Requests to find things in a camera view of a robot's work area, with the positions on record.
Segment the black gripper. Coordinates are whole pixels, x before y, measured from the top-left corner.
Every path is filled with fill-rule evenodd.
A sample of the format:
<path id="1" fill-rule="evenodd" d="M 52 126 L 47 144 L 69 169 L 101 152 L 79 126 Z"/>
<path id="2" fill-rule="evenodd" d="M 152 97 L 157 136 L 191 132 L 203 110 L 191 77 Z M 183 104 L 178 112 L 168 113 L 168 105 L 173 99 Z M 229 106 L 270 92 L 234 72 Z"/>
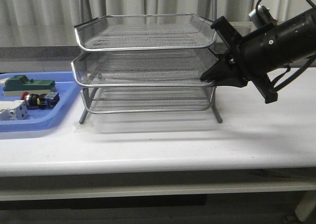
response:
<path id="1" fill-rule="evenodd" d="M 272 92 L 272 82 L 267 73 L 253 73 L 246 66 L 242 57 L 240 46 L 243 37 L 222 16 L 215 20 L 212 28 L 216 30 L 223 42 L 228 47 L 226 54 L 220 58 L 208 70 L 200 76 L 201 81 L 213 81 L 215 86 L 245 87 L 251 81 L 264 97 L 265 103 L 277 101 L 278 94 Z"/>

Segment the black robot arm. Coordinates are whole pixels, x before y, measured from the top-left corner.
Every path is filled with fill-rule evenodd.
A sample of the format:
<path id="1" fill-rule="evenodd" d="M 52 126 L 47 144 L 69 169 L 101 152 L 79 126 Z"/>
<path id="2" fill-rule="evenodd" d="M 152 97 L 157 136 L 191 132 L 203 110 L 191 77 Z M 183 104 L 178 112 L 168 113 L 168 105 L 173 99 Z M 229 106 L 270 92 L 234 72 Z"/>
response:
<path id="1" fill-rule="evenodd" d="M 200 79 L 212 81 L 216 86 L 234 87 L 245 87 L 251 81 L 266 104 L 275 102 L 277 91 L 306 68 L 302 67 L 278 86 L 269 79 L 268 72 L 305 57 L 316 58 L 316 11 L 312 8 L 282 24 L 270 22 L 244 37 L 223 16 L 211 28 L 228 49 Z"/>

